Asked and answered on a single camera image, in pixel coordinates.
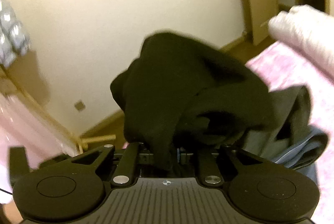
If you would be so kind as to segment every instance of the circular pad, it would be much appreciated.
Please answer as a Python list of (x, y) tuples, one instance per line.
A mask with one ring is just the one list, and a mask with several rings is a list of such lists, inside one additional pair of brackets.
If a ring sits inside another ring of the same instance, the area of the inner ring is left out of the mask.
[(239, 174), (228, 195), (246, 215), (265, 222), (292, 223), (312, 215), (319, 201), (314, 182), (295, 171), (281, 174)]
[(14, 187), (13, 197), (25, 217), (45, 222), (63, 222), (94, 210), (105, 195), (101, 179), (92, 172), (32, 172)]
[(266, 178), (258, 183), (258, 191), (267, 198), (285, 200), (295, 194), (296, 187), (283, 178)]
[(59, 198), (73, 192), (76, 182), (65, 176), (53, 176), (41, 180), (37, 185), (37, 191), (43, 196)]

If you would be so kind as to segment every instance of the metal screw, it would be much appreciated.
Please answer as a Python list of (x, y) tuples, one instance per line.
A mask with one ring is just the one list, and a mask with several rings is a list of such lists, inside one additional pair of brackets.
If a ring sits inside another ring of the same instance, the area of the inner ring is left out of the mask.
[(119, 175), (116, 176), (113, 181), (117, 184), (125, 184), (129, 181), (130, 179), (127, 176)]
[(218, 184), (221, 181), (221, 178), (215, 175), (206, 176), (204, 179), (209, 184)]

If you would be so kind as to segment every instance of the black wire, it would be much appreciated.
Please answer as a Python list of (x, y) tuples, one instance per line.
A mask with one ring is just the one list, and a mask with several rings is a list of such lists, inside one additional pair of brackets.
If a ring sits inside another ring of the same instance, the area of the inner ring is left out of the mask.
[(7, 193), (7, 194), (9, 194), (9, 195), (13, 195), (13, 193), (10, 193), (10, 192), (8, 192), (8, 191), (6, 191), (6, 190), (3, 190), (3, 189), (1, 189), (1, 188), (0, 188), (0, 191), (5, 192), (5, 193)]

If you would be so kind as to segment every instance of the ribbed black surface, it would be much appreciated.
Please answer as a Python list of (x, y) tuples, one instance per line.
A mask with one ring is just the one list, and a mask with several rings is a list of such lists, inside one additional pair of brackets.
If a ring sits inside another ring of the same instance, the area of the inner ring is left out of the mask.
[(113, 190), (98, 210), (72, 223), (255, 224), (258, 222), (236, 212), (221, 191), (201, 187), (194, 178), (167, 180), (140, 178), (132, 187)]

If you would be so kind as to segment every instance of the pink blanket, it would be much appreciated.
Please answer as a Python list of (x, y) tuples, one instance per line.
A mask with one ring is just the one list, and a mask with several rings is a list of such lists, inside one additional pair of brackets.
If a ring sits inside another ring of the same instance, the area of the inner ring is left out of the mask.
[(311, 93), (310, 124), (330, 135), (330, 143), (317, 160), (321, 198), (312, 220), (318, 224), (334, 223), (334, 82), (302, 54), (276, 42), (246, 64), (270, 90), (292, 85), (306, 85)]
[[(0, 188), (9, 192), (8, 150), (15, 146), (26, 148), (31, 168), (63, 152), (77, 155), (76, 144), (67, 136), (28, 109), (17, 96), (4, 97), (0, 93)], [(11, 200), (9, 194), (0, 191), (0, 203)]]

